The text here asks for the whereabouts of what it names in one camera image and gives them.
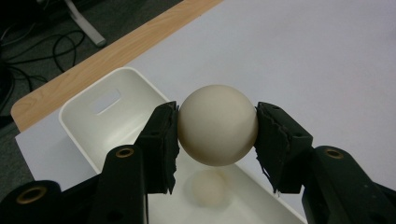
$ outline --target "brass insert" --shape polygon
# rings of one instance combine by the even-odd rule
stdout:
[[[17,198],[17,203],[28,204],[33,203],[42,198],[47,193],[47,188],[43,186],[34,186],[24,191]]]

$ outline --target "white tray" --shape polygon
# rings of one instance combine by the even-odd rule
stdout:
[[[67,101],[59,121],[99,174],[107,152],[133,144],[154,108],[167,101],[139,72],[122,67]]]
[[[62,107],[59,120],[92,168],[100,173],[107,152],[133,144],[154,108],[167,101],[136,70],[124,67],[70,99]],[[224,177],[228,193],[217,206],[201,205],[192,196],[191,180],[204,170]],[[236,165],[202,165],[181,148],[175,178],[173,195],[148,196],[149,223],[304,223]]]

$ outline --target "cable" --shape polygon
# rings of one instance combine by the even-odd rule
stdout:
[[[74,41],[67,35],[63,35],[61,38],[57,39],[55,44],[53,45],[52,48],[52,56],[53,56],[53,61],[55,61],[56,66],[58,66],[59,70],[61,70],[61,72],[64,72],[64,69],[61,67],[61,65],[58,62],[58,57],[55,56],[56,55],[56,47],[58,47],[58,44],[61,42],[61,40],[63,40],[64,38],[66,38],[67,40],[70,41],[70,43],[73,45],[73,63],[72,63],[72,67],[76,64],[76,58],[77,58],[77,51],[76,51],[76,44],[74,43]]]
[[[5,44],[2,44],[1,47],[5,47],[5,46],[8,46],[8,45],[14,44],[14,43],[16,43],[16,42],[18,42],[18,41],[24,39],[26,36],[28,36],[28,35],[33,31],[34,28],[35,28],[35,23],[33,23],[32,25],[30,25],[29,30],[28,30],[24,35],[22,35],[22,36],[20,36],[20,37],[18,37],[18,38],[16,38],[16,39],[14,39],[14,40],[11,40],[11,41],[9,41],[9,42],[7,42],[7,43],[5,43]],[[5,34],[6,34],[6,32],[3,33],[3,36],[2,36],[3,38],[1,39],[1,42],[3,42],[3,39],[4,39],[4,37],[5,37]]]
[[[11,27],[9,27],[6,30],[6,33],[3,35],[6,35],[8,30],[11,29]],[[70,35],[74,35],[74,34],[80,34],[81,38],[79,39],[79,41],[77,42],[77,44],[75,43],[75,41],[70,37]],[[35,58],[35,59],[30,59],[30,60],[26,60],[26,61],[18,61],[18,62],[10,62],[13,59],[17,59],[19,57],[21,57],[22,55],[24,55],[25,53],[29,52],[30,50],[32,50],[33,48],[45,43],[46,41],[49,41],[53,38],[57,38],[53,44],[52,47],[52,51],[51,51],[51,55],[50,56],[46,56],[46,57],[40,57],[40,58]],[[61,41],[63,41],[64,39],[66,39],[68,42],[70,42],[70,44],[72,45],[72,48],[70,49],[66,49],[63,50],[62,52],[57,53],[57,48],[59,47],[59,44],[61,43]],[[26,80],[28,87],[29,87],[29,91],[33,91],[34,90],[34,85],[33,85],[33,80],[36,81],[41,81],[41,82],[48,82],[44,77],[42,76],[29,76],[27,73],[25,73],[23,70],[21,70],[20,68],[14,66],[15,64],[21,64],[21,63],[32,63],[32,62],[37,62],[40,60],[46,60],[46,59],[53,59],[57,65],[57,67],[64,72],[64,69],[61,67],[61,65],[59,64],[58,61],[58,57],[65,55],[71,51],[73,51],[73,60],[72,60],[72,66],[74,66],[76,64],[76,59],[77,59],[77,47],[79,45],[82,44],[82,42],[85,39],[85,34],[83,32],[81,32],[80,30],[77,31],[71,31],[66,33],[65,35],[51,35],[48,36],[38,42],[36,42],[35,44],[33,44],[33,46],[23,50],[22,52],[9,57],[7,59],[5,59],[4,62],[1,62],[2,64],[2,68],[6,68],[5,73],[2,73],[2,76],[0,76],[0,79],[2,79],[2,81],[0,82],[0,99],[4,99],[2,102],[0,102],[0,113],[4,110],[7,102],[9,101],[9,99],[11,98],[12,92],[14,92],[15,89],[15,81],[17,80]]]
[[[50,0],[47,0],[46,3],[45,3],[45,5],[42,7],[43,12],[47,9],[47,7],[49,6],[49,4],[50,4]],[[9,41],[9,42],[3,44],[3,40],[4,40],[4,38],[6,37],[7,33],[8,33],[14,26],[16,26],[16,25],[17,25],[17,23],[13,23],[12,25],[10,25],[10,26],[3,32],[3,34],[2,34],[1,37],[0,37],[0,47],[5,47],[5,46],[14,44],[14,43],[16,43],[16,42],[18,42],[18,41],[24,39],[26,36],[28,36],[28,35],[33,31],[33,29],[35,28],[36,23],[35,23],[35,22],[32,23],[32,24],[30,25],[29,30],[28,30],[24,35],[22,35],[22,36],[20,36],[20,37],[14,39],[14,40],[11,40],[11,41]]]
[[[52,55],[50,55],[50,56],[45,56],[45,57],[40,57],[40,58],[35,58],[35,59],[25,60],[25,61],[19,61],[19,62],[10,62],[11,60],[16,59],[16,58],[22,56],[23,54],[25,54],[25,53],[28,52],[29,50],[31,50],[31,49],[37,47],[38,45],[40,45],[40,44],[42,44],[42,43],[44,43],[44,42],[46,42],[46,41],[48,41],[48,40],[50,40],[50,39],[52,39],[52,38],[58,37],[59,39],[63,39],[65,36],[69,36],[69,35],[71,35],[71,34],[81,34],[81,39],[80,39],[80,40],[77,42],[77,44],[75,44],[75,45],[73,46],[73,48],[71,48],[71,49],[67,49],[67,50],[62,51],[62,52],[57,53],[57,54],[54,54],[54,53],[52,52]],[[85,39],[85,34],[84,34],[83,32],[81,32],[80,30],[71,31],[71,32],[67,33],[66,35],[51,35],[51,36],[48,36],[48,37],[46,37],[46,38],[44,38],[44,39],[38,41],[37,43],[33,44],[31,47],[29,47],[29,48],[23,50],[22,52],[20,52],[20,53],[14,55],[14,56],[12,56],[12,57],[6,58],[5,61],[7,62],[7,64],[21,64],[21,63],[33,63],[33,62],[37,62],[37,61],[42,61],[42,60],[47,60],[47,59],[53,59],[54,57],[59,57],[59,56],[62,56],[62,55],[65,55],[65,54],[69,53],[69,52],[72,51],[72,50],[76,50],[76,48],[77,48],[79,45],[82,44],[82,42],[84,41],[84,39]]]

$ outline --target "screw hole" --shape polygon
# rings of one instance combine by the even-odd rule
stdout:
[[[334,158],[334,159],[340,160],[340,159],[343,159],[343,158],[344,158],[344,155],[343,155],[341,152],[339,152],[338,150],[332,149],[332,148],[327,148],[327,149],[325,150],[325,152],[326,152],[326,154],[327,154],[329,157],[332,157],[332,158]]]
[[[134,154],[134,150],[126,147],[126,148],[122,148],[122,149],[118,150],[116,153],[116,156],[118,158],[126,158],[126,157],[132,156],[132,154]]]
[[[107,214],[107,221],[118,222],[123,219],[123,213],[117,210],[113,210]]]
[[[28,204],[33,203],[42,198],[47,193],[47,188],[43,186],[35,186],[27,189],[17,198],[17,203]]]

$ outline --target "ball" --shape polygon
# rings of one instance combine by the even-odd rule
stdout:
[[[196,161],[224,166],[242,159],[258,132],[256,110],[240,91],[223,85],[202,87],[179,109],[178,140]]]

